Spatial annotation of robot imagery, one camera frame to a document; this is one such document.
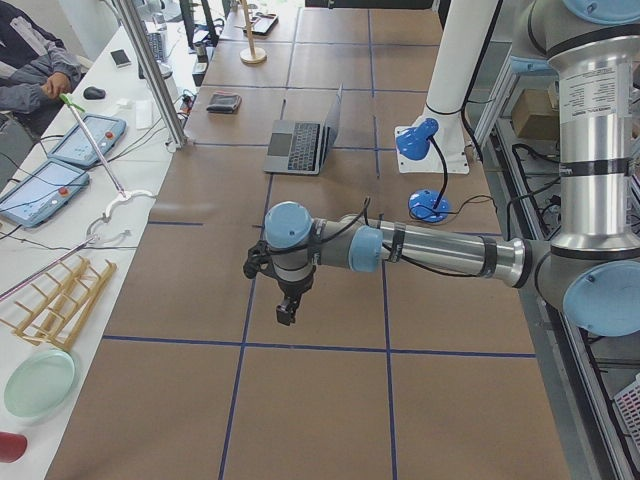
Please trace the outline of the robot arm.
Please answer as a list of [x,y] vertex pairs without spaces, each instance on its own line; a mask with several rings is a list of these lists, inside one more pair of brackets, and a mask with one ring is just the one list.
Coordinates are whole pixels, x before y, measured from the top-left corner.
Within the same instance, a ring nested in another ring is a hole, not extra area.
[[404,261],[435,274],[533,285],[573,325],[599,336],[639,329],[639,239],[627,217],[632,62],[639,49],[635,1],[529,1],[514,49],[544,59],[559,76],[561,225],[548,242],[500,240],[371,221],[312,218],[295,202],[265,216],[247,277],[264,274],[283,292],[277,320],[292,324],[318,266],[372,272]]

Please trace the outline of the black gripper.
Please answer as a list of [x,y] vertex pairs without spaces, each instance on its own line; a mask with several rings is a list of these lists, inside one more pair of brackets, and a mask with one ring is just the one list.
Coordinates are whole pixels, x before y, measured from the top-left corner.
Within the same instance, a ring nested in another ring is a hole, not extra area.
[[294,324],[302,295],[313,286],[315,266],[310,263],[285,265],[275,259],[272,264],[278,286],[283,293],[282,303],[276,306],[276,320],[280,324],[288,324],[290,316],[290,323]]

